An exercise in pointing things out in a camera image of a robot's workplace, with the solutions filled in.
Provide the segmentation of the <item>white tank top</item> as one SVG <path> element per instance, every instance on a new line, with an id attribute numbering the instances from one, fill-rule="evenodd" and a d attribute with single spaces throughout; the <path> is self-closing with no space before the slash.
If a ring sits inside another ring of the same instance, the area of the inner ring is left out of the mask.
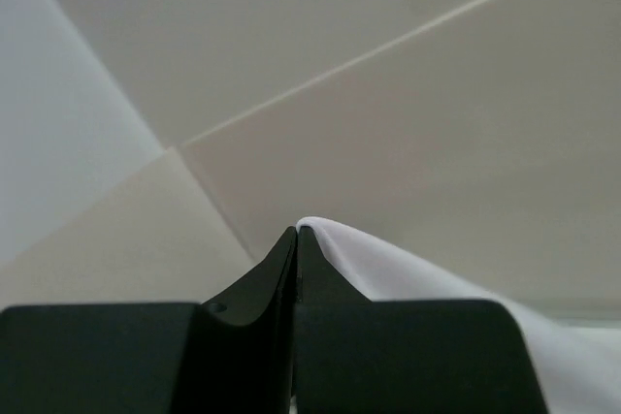
<path id="1" fill-rule="evenodd" d="M 441 265 L 335 220 L 305 217 L 328 263 L 373 301 L 484 298 L 505 306 L 525 335 L 553 413 L 617 413 L 620 350 L 581 326 L 620 331 L 620 267 L 601 259 L 514 258 Z"/>

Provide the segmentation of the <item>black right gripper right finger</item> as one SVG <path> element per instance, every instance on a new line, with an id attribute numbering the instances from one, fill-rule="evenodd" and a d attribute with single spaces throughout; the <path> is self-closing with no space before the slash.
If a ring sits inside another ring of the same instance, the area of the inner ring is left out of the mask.
<path id="1" fill-rule="evenodd" d="M 374 302 L 298 234 L 295 394 L 301 413 L 542 413 L 523 334 L 483 299 Z"/>

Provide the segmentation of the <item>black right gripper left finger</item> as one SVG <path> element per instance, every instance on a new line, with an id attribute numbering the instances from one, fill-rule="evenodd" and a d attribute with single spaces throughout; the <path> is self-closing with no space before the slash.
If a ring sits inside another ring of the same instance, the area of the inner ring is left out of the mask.
<path id="1" fill-rule="evenodd" d="M 203 303 L 12 306 L 5 413 L 285 413 L 297 234 Z"/>

